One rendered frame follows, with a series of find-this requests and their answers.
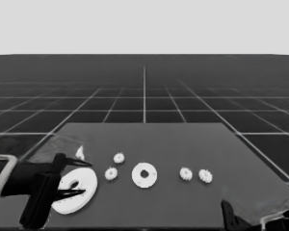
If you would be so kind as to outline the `large thick white disc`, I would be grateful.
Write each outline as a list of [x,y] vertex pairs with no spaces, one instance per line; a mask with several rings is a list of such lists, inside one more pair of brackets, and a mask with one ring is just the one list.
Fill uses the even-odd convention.
[[84,190],[84,192],[54,202],[52,208],[59,214],[69,215],[85,207],[94,196],[98,185],[94,170],[88,167],[76,168],[64,175],[59,189],[67,190],[73,183],[76,183],[75,190]]

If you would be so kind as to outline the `small white T-shaped piece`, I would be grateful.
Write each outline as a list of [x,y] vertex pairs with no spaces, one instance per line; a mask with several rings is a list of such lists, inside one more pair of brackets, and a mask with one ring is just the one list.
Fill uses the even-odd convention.
[[76,153],[75,153],[75,157],[80,159],[80,160],[85,160],[85,154],[84,154],[84,147],[80,146]]

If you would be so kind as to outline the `small white toothed gear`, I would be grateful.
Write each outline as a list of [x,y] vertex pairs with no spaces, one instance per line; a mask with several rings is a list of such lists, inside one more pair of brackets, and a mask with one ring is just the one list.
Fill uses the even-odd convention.
[[201,169],[198,172],[198,177],[202,182],[206,184],[211,183],[213,180],[213,174],[208,169]]
[[118,176],[118,170],[115,167],[109,167],[106,171],[105,171],[105,178],[108,181],[112,181],[114,179],[116,179]]
[[179,171],[179,175],[180,175],[181,179],[184,181],[191,181],[193,178],[192,171],[187,167],[181,168]]
[[116,164],[121,164],[125,161],[125,156],[122,152],[119,152],[114,156],[113,160]]

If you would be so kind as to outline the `white round carrier with pins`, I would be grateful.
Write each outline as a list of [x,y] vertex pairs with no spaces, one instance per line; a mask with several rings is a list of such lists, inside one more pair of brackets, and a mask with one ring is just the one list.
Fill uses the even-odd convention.
[[[142,176],[142,172],[147,172],[147,177]],[[131,172],[132,181],[141,189],[152,187],[158,178],[158,172],[154,165],[150,163],[138,163]]]

